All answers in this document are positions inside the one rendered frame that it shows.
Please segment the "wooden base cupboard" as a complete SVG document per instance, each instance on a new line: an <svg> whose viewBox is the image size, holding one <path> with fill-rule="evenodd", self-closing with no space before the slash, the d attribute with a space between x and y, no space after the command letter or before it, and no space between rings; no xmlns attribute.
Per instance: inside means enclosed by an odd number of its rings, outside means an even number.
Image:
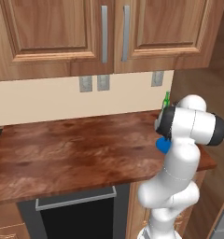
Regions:
<svg viewBox="0 0 224 239"><path fill-rule="evenodd" d="M150 210L144 208L139 202L137 191L142 181L133 182L130 186L129 205L127 213L127 226L125 239L137 239L138 233L147 225ZM193 210L193 204L184 209L175 218L174 227L178 234L184 238L184 234L189 223L189 218Z"/></svg>
<svg viewBox="0 0 224 239"><path fill-rule="evenodd" d="M0 239L31 239L16 204L0 205Z"/></svg>

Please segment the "black dishwasher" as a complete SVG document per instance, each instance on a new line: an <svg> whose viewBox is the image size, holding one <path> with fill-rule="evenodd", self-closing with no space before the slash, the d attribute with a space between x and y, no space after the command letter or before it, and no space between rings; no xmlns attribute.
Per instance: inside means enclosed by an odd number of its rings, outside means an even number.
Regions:
<svg viewBox="0 0 224 239"><path fill-rule="evenodd" d="M43 211L35 200L17 203L31 239L125 239L130 185L114 186L115 198Z"/></svg>

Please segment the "grey wall socket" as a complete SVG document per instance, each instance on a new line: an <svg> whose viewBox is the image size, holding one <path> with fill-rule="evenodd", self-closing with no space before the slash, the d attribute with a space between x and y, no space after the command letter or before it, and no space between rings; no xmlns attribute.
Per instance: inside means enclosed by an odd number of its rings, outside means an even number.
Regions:
<svg viewBox="0 0 224 239"><path fill-rule="evenodd" d="M79 90L81 92L92 91L92 76L83 76L79 78Z"/></svg>
<svg viewBox="0 0 224 239"><path fill-rule="evenodd" d="M152 81L151 86L152 87L158 87L162 85L164 72L163 71L156 71L152 74Z"/></svg>
<svg viewBox="0 0 224 239"><path fill-rule="evenodd" d="M110 87L110 75L97 76L97 90L108 91Z"/></svg>

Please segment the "blue round object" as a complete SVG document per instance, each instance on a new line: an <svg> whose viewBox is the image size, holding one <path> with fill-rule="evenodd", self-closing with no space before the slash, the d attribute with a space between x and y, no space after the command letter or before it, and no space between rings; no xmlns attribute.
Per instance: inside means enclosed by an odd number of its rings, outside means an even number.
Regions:
<svg viewBox="0 0 224 239"><path fill-rule="evenodd" d="M156 148L162 152L163 154L166 154L171 146L171 141L169 139L166 139L164 137L160 137L157 141L156 141Z"/></svg>

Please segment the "green bottle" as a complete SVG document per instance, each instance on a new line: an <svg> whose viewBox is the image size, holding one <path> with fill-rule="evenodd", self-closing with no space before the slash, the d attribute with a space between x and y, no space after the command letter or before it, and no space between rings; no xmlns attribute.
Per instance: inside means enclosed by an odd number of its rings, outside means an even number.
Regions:
<svg viewBox="0 0 224 239"><path fill-rule="evenodd" d="M170 92L169 92L169 91L167 91L167 92L165 93L165 97L164 97L164 99L163 99L163 101L162 101L161 110L163 110L164 108L166 108L166 107L168 107L168 106L170 106Z"/></svg>

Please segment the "wooden wall cupboard door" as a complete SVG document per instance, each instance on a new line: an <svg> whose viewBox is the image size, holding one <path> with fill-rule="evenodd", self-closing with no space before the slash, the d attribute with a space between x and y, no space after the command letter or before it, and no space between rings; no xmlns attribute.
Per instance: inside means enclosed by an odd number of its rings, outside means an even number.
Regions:
<svg viewBox="0 0 224 239"><path fill-rule="evenodd" d="M130 6L128 58L121 61L123 6ZM209 65L224 0L115 0L114 71L151 72Z"/></svg>
<svg viewBox="0 0 224 239"><path fill-rule="evenodd" d="M114 6L115 0L0 0L0 81L112 73Z"/></svg>

